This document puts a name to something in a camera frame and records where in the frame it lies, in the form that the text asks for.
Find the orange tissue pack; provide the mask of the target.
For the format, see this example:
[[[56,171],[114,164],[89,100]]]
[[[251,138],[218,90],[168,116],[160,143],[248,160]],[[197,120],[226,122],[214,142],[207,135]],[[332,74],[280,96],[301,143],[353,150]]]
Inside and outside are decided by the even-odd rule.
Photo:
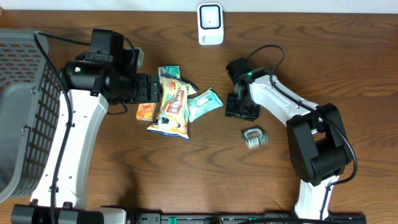
[[[137,108],[136,119],[141,121],[153,121],[156,103],[140,103]]]

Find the yellow snack bag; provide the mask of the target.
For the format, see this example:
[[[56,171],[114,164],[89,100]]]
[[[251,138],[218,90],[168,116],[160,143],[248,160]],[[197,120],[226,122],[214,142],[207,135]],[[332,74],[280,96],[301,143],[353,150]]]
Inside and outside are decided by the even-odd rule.
[[[155,120],[149,125],[149,132],[164,136],[179,137],[186,141],[188,137],[188,96],[197,93],[197,89],[181,79],[162,75],[162,101]]]

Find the teal wet wipes pack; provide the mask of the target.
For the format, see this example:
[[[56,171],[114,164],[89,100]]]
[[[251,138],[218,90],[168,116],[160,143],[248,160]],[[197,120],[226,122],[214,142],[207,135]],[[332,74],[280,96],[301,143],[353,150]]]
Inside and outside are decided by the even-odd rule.
[[[205,113],[223,106],[223,102],[210,87],[201,95],[187,99],[189,109],[189,122],[194,122]]]

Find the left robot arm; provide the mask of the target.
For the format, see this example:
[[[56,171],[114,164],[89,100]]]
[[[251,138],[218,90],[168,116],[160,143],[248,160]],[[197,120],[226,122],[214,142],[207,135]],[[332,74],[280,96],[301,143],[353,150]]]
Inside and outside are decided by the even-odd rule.
[[[159,78],[137,72],[142,50],[113,30],[94,29],[89,51],[60,70],[49,38],[1,30],[1,200],[30,197],[13,223],[133,223],[124,208],[86,209],[88,171],[109,106],[158,102]]]

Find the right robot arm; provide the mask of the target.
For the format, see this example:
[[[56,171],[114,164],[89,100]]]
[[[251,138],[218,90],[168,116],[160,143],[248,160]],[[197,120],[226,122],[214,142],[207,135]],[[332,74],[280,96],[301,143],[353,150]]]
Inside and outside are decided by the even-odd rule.
[[[298,218],[328,220],[331,191],[349,163],[356,165],[343,121],[331,103],[320,106],[283,86],[265,67],[251,69],[245,58],[226,66],[234,91],[225,115],[255,121],[261,107],[286,128],[290,161],[300,177],[294,213]]]

